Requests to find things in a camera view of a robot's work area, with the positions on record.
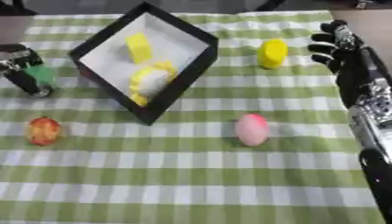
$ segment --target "robotic hand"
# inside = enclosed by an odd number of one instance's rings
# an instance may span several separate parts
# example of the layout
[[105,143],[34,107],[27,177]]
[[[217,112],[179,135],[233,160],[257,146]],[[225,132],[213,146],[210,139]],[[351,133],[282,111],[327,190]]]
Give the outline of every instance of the robotic hand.
[[314,34],[312,59],[337,75],[350,128],[359,141],[362,170],[387,223],[392,223],[392,78],[375,51],[347,23],[322,24]]
[[40,84],[25,69],[43,65],[42,59],[32,49],[20,44],[0,45],[0,76],[33,97],[46,97],[53,88]]

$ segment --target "yellow crumpled object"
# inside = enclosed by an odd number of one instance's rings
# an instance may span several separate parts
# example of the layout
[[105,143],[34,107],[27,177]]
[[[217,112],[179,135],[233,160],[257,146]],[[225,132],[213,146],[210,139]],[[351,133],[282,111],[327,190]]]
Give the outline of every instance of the yellow crumpled object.
[[141,84],[144,79],[148,78],[156,70],[165,70],[167,72],[166,84],[170,83],[177,75],[177,69],[172,65],[169,60],[156,62],[151,66],[146,66],[139,71],[135,72],[130,77],[129,92],[130,99],[137,103],[139,106],[147,105],[151,96],[141,94]]

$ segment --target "green checkered tablecloth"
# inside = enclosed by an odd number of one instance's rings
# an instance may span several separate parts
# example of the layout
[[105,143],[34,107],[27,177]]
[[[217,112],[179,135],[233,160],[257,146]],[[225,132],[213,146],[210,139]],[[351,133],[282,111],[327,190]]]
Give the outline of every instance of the green checkered tablecloth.
[[[29,99],[0,80],[0,223],[382,223],[357,162],[334,78],[306,46],[328,11],[178,14],[220,38],[219,58],[151,127],[79,76],[67,53],[119,15],[38,16],[25,44],[58,74],[58,93]],[[266,39],[289,57],[256,63]],[[269,121],[270,140],[243,147],[244,113]],[[48,147],[25,125],[66,129]]]

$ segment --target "yellow cylinder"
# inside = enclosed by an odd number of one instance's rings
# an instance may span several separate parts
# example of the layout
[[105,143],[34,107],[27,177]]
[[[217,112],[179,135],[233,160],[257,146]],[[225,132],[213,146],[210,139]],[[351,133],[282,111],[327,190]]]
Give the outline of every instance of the yellow cylinder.
[[280,67],[288,54],[288,46],[281,39],[264,42],[257,51],[257,58],[262,67],[274,69]]

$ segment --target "yellow cube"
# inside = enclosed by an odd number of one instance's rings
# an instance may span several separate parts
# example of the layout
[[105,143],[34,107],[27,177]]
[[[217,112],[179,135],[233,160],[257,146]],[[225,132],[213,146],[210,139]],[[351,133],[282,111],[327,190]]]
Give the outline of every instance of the yellow cube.
[[140,64],[152,58],[150,43],[143,33],[139,32],[135,35],[128,36],[126,41],[130,57],[134,60],[135,64]]

